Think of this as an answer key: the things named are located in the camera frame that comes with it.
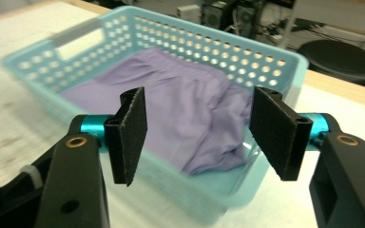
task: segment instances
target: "laundry basket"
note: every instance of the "laundry basket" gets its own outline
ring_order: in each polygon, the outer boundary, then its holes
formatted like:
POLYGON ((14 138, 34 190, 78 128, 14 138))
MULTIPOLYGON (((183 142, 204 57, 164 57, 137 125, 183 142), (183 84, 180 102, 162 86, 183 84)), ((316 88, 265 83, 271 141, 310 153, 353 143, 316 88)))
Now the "laundry basket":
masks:
MULTIPOLYGON (((294 52, 135 7, 100 15, 12 53, 2 63, 48 112, 69 124, 86 111, 63 99, 60 92, 152 47, 221 69, 236 85, 277 90, 290 106, 297 101, 307 68, 307 61, 294 52)), ((136 175, 153 183, 203 223, 214 223, 228 208, 249 203, 269 168, 248 127, 245 132, 246 165, 187 176, 143 153, 136 175)))

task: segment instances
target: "white table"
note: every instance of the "white table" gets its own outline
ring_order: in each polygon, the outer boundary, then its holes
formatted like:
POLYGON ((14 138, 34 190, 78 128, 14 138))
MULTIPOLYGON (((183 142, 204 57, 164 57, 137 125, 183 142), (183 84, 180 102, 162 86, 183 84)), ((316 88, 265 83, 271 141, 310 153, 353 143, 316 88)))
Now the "white table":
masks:
MULTIPOLYGON (((67 2, 79 8, 53 1, 0 16, 0 59, 106 11, 76 0, 67 2)), ((345 132, 365 140, 365 87, 308 71, 296 111, 330 113, 345 132)), ((0 67, 0 184, 14 178, 66 132, 66 125, 47 114, 0 67)), ((269 169, 253 201, 229 210, 213 227, 316 227, 308 184, 317 157, 318 152, 306 153, 296 182, 281 182, 269 169)), ((102 162, 110 182, 106 155, 102 162)), ((203 227, 142 180, 127 189, 106 187, 113 227, 203 227)))

